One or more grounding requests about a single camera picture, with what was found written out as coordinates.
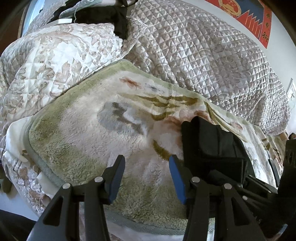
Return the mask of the black pants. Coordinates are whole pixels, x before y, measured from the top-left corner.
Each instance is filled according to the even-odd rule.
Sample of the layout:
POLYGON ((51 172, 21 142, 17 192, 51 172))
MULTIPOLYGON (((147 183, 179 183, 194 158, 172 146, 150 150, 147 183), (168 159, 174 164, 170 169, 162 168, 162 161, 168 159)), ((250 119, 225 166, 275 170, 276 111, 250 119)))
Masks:
POLYGON ((193 176, 212 182, 216 170, 238 184, 255 176, 250 158, 240 138, 195 116, 181 124, 184 165, 193 176))

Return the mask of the floral plush blanket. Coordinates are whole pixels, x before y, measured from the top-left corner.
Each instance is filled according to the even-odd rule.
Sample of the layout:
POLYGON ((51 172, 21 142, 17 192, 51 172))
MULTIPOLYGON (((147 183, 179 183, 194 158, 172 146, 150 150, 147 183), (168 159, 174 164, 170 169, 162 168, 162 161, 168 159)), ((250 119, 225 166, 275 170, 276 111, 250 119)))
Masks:
POLYGON ((255 176, 275 185, 268 163, 283 171, 284 143, 196 92, 160 80, 120 60, 71 87, 35 115, 25 148, 49 178, 81 185, 125 157, 108 221, 139 232, 182 235, 185 207, 177 198, 169 157, 183 158, 181 124, 200 116, 241 139, 255 176))

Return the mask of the pink quilted bedspread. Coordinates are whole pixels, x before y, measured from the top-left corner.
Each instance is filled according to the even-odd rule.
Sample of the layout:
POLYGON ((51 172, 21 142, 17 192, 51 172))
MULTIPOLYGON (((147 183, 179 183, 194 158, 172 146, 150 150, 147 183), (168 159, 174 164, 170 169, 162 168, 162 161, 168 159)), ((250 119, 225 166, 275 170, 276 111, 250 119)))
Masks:
POLYGON ((197 92, 269 135, 290 120, 285 89, 262 49, 225 21, 182 1, 138 1, 146 25, 126 56, 140 70, 197 92))

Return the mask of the white floral comforter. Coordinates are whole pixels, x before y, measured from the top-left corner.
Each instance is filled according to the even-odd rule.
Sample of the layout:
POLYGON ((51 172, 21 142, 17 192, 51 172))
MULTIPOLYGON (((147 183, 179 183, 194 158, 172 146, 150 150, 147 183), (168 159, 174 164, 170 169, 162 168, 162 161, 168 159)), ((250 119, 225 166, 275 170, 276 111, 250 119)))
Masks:
POLYGON ((143 26, 130 24, 123 40, 112 24, 51 26, 16 40, 1 55, 1 161, 37 215, 45 209, 46 195, 37 181, 40 169, 23 148, 25 124, 95 70, 122 59, 143 31, 143 26))

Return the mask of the dark clothes pile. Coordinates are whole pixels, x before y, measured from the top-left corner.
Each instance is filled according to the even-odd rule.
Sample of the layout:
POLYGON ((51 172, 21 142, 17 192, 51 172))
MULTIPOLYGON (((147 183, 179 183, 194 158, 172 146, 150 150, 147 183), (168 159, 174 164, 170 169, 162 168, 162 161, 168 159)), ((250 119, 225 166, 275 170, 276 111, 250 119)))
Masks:
POLYGON ((78 24, 114 24, 114 34, 127 38, 127 11, 137 1, 66 1, 58 8, 50 22, 72 19, 78 24))

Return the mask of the red blue wall poster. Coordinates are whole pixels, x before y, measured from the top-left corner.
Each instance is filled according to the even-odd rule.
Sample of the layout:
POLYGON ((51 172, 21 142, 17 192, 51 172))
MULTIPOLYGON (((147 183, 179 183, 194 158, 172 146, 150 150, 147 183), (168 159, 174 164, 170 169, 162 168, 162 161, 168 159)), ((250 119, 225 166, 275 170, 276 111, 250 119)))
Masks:
POLYGON ((258 0, 207 0, 240 22, 267 48, 269 44, 272 11, 258 0))

